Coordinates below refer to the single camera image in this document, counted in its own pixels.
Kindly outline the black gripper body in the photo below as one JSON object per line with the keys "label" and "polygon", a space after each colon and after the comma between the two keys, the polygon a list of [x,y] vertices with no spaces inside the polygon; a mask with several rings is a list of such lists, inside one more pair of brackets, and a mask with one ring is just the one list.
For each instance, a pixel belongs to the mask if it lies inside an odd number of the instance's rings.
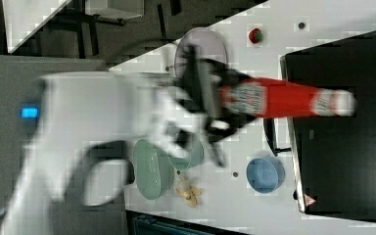
{"label": "black gripper body", "polygon": [[206,115],[206,122],[201,125],[201,129],[206,133],[213,161],[217,166],[225,167],[226,160],[217,143],[256,118],[224,108],[219,89],[224,86],[234,88],[250,76],[231,69],[225,63],[201,58],[199,52],[200,48],[193,44],[182,47],[184,69],[182,75],[176,78],[176,86],[182,88],[192,99],[187,110]]}

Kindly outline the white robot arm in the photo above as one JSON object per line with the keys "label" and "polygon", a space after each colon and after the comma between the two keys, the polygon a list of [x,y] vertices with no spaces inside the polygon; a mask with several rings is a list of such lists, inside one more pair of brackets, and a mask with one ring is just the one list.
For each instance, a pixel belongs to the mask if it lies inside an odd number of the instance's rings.
{"label": "white robot arm", "polygon": [[43,76],[37,128],[0,235],[53,235],[48,211],[71,180],[88,173],[85,154],[116,141],[146,139],[178,162],[196,153],[205,133],[210,144],[249,120],[223,107],[220,88],[247,75],[221,61],[201,58],[194,45],[182,52],[177,73],[81,71]]}

